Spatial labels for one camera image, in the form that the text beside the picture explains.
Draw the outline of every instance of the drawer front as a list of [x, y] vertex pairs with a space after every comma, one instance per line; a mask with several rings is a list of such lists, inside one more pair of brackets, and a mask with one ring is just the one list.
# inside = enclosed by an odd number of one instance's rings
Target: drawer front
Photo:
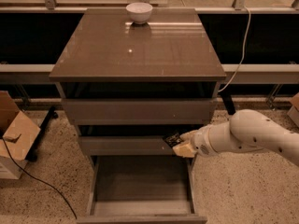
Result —
[[96, 101], [63, 100], [66, 115], [72, 124], [207, 124], [216, 99]]
[[87, 217], [78, 223], [204, 224], [192, 210], [186, 160], [97, 157]]
[[174, 155], [162, 137], [80, 137], [85, 155]]

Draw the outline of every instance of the open drawer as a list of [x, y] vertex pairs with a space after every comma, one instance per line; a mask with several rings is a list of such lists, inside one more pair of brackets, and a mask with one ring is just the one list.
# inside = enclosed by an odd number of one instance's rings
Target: open drawer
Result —
[[206, 223], [192, 201], [188, 160], [176, 156], [99, 156], [88, 215], [78, 223]]

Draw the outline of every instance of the cardboard box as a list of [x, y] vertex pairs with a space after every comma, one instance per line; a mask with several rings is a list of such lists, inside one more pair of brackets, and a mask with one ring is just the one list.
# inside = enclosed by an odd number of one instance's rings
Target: cardboard box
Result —
[[292, 107], [288, 112], [288, 116], [299, 127], [299, 93], [291, 98]]
[[9, 157], [3, 139], [14, 161], [24, 168], [26, 155], [39, 131], [39, 127], [19, 110], [8, 92], [0, 91], [0, 178], [19, 179], [22, 172]]

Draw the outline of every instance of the white bowl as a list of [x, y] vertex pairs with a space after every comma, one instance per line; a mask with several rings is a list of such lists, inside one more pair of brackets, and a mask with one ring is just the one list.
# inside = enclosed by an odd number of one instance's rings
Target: white bowl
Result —
[[126, 9], [134, 23], [143, 24], [150, 18], [152, 5], [147, 3], [132, 3]]

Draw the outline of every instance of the drawer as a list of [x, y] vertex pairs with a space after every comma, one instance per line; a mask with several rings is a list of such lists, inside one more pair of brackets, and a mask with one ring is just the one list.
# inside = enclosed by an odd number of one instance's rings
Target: drawer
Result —
[[99, 124], [207, 124], [217, 100], [63, 100], [69, 121]]
[[78, 223], [206, 223], [194, 211], [188, 165], [173, 156], [97, 157]]
[[174, 155], [161, 136], [80, 137], [83, 154], [98, 155]]
[[197, 130], [201, 125], [78, 126], [85, 155], [173, 155], [164, 136]]

